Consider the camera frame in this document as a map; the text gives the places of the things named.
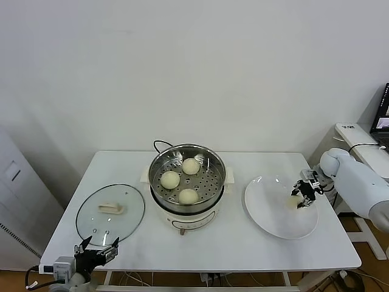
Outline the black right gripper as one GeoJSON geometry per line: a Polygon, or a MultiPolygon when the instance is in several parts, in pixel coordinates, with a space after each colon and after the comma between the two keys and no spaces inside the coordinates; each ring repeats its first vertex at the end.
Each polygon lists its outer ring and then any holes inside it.
{"type": "Polygon", "coordinates": [[[316,195],[323,195],[321,185],[312,186],[309,182],[297,181],[291,192],[292,196],[301,195],[303,199],[298,203],[298,208],[309,207],[316,200],[316,195]]]}

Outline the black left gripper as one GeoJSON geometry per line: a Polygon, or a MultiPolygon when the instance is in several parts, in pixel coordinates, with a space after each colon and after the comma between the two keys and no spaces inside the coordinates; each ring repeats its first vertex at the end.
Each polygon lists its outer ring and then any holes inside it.
{"type": "Polygon", "coordinates": [[[79,245],[74,246],[75,265],[77,273],[91,273],[95,267],[103,266],[112,261],[119,253],[119,240],[117,237],[111,246],[99,251],[86,249],[92,236],[83,239],[79,245]]]}

